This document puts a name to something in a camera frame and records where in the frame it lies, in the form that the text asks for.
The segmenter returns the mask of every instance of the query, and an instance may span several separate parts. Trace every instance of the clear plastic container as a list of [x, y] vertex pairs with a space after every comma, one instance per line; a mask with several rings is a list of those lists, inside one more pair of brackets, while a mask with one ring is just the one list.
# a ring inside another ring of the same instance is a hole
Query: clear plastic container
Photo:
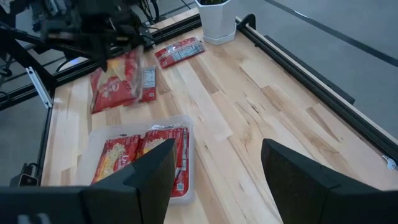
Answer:
[[181, 124], [189, 130], [189, 185], [185, 195], [181, 197], [170, 198], [169, 205], [180, 205], [190, 203], [194, 197], [194, 147], [195, 140], [193, 136], [193, 123], [188, 115], [172, 116], [169, 119], [153, 120], [145, 123], [123, 124], [118, 126], [109, 126], [103, 129], [97, 129], [90, 133], [88, 149], [81, 156], [73, 185], [90, 185], [93, 180], [98, 162], [104, 148], [105, 141], [108, 139], [120, 138], [123, 136], [133, 136], [140, 134], [143, 137], [153, 125], [171, 126]]

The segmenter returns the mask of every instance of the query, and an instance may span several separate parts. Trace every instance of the wooden table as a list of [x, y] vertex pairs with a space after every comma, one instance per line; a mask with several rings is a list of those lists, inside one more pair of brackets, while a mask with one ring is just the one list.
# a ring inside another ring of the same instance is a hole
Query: wooden table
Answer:
[[[195, 29], [156, 46], [145, 64], [156, 64], [154, 52], [166, 45], [202, 34]], [[88, 76], [57, 88], [42, 185], [70, 185], [94, 129], [188, 114], [195, 201], [170, 207], [166, 223], [282, 223], [262, 171], [264, 138], [378, 189], [398, 189], [397, 171], [387, 170], [377, 149], [241, 33], [221, 46], [205, 45], [205, 53], [159, 70], [157, 100], [138, 108], [91, 115]]]

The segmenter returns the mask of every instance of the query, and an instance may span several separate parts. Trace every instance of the wood grain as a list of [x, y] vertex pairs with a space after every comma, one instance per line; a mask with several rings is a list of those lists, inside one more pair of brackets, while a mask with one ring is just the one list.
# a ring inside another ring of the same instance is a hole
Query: wood grain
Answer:
[[[167, 19], [161, 28], [197, 13]], [[156, 46], [154, 52], [196, 29]], [[381, 190], [398, 189], [396, 170], [380, 152], [241, 33], [173, 67], [158, 69], [158, 99], [137, 108], [91, 115], [89, 78], [55, 92], [43, 185], [68, 185], [92, 130], [188, 114], [195, 133], [195, 201], [170, 207], [165, 223], [282, 223], [262, 171], [264, 138], [272, 138], [338, 172]]]

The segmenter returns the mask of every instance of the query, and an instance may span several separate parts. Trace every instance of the red packaged snack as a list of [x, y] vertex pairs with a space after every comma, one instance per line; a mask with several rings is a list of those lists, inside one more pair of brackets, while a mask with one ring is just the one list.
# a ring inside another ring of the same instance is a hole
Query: red packaged snack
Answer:
[[204, 51], [205, 47], [199, 39], [191, 37], [163, 48], [155, 56], [160, 66], [167, 68]]
[[155, 129], [148, 131], [142, 140], [139, 155], [143, 156], [165, 140], [174, 138], [176, 142], [176, 170], [175, 183], [171, 193], [171, 197], [181, 197], [188, 191], [189, 183], [189, 159], [188, 159], [188, 129]]
[[107, 140], [91, 184], [135, 161], [139, 140], [140, 135]]
[[144, 87], [140, 102], [156, 100], [156, 66], [143, 69]]
[[141, 99], [141, 55], [142, 47], [138, 47], [132, 52], [108, 60], [108, 71], [98, 68], [91, 74], [92, 113], [119, 105], [131, 105]]

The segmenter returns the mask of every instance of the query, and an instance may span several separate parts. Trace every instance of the gray floor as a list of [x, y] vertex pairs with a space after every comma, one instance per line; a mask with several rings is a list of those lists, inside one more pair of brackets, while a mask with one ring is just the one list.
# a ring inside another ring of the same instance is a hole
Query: gray floor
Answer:
[[[397, 1], [388, 0], [277, 0], [316, 21], [393, 57], [398, 57]], [[185, 1], [190, 7], [192, 0]], [[353, 47], [316, 27], [280, 10], [264, 0], [239, 0], [238, 16], [254, 13], [257, 30], [272, 37], [287, 50], [327, 77], [356, 99], [354, 104], [378, 125], [398, 138], [398, 69]], [[181, 0], [159, 0], [160, 14], [172, 17], [187, 8]], [[135, 10], [143, 21], [145, 16]], [[17, 26], [30, 34], [31, 14], [18, 15]], [[63, 57], [61, 52], [30, 53], [48, 63]], [[50, 73], [64, 59], [46, 66]], [[14, 74], [24, 72], [13, 63]], [[29, 84], [28, 76], [6, 83], [0, 91]], [[35, 162], [39, 153], [46, 109], [38, 97], [0, 111], [0, 185], [7, 185], [24, 162]]]

